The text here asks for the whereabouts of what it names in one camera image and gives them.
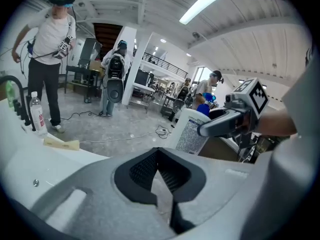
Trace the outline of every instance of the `staircase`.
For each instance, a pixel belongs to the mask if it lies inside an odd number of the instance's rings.
[[[94,23],[94,33],[96,40],[102,44],[100,51],[100,59],[114,48],[117,37],[122,29],[122,26],[106,24],[106,23]]]

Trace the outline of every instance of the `jeans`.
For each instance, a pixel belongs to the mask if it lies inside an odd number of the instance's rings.
[[[42,98],[43,84],[49,102],[51,124],[57,126],[61,123],[60,110],[58,105],[58,87],[59,87],[59,64],[46,65],[34,58],[29,63],[28,74],[28,94],[38,93],[38,98]]]
[[[112,116],[115,108],[115,104],[108,100],[107,88],[102,90],[101,95],[102,114]]]

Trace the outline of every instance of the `blue object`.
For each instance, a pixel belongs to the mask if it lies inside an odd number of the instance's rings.
[[[209,92],[204,92],[202,96],[205,98],[204,104],[200,104],[196,111],[201,112],[202,114],[209,116],[210,107],[209,104],[213,103],[216,100],[216,96],[212,95]]]

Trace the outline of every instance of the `bottle cap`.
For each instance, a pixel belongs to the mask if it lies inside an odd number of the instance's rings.
[[[31,97],[32,98],[38,97],[38,92],[37,91],[31,92]]]

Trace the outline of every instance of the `black pants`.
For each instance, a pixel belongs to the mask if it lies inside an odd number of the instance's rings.
[[[38,93],[38,98],[42,98],[42,88],[45,84],[45,91],[49,102],[51,124],[57,126],[61,123],[60,110],[58,105],[60,63],[55,65],[43,64],[34,58],[29,63],[28,94]]]

